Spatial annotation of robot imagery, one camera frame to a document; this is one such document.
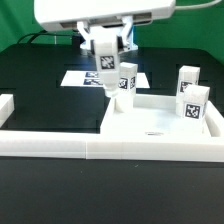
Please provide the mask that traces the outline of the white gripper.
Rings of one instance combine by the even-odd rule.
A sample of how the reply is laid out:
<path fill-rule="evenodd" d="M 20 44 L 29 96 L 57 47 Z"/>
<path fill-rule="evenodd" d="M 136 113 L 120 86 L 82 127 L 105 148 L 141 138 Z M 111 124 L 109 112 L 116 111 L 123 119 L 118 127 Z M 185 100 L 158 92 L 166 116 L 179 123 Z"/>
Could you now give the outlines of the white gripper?
<path fill-rule="evenodd" d="M 47 31 L 78 29 L 87 50 L 93 49 L 91 26 L 119 26 L 118 50 L 128 51 L 133 24 L 170 18 L 175 5 L 176 0 L 34 0 L 34 16 Z"/>

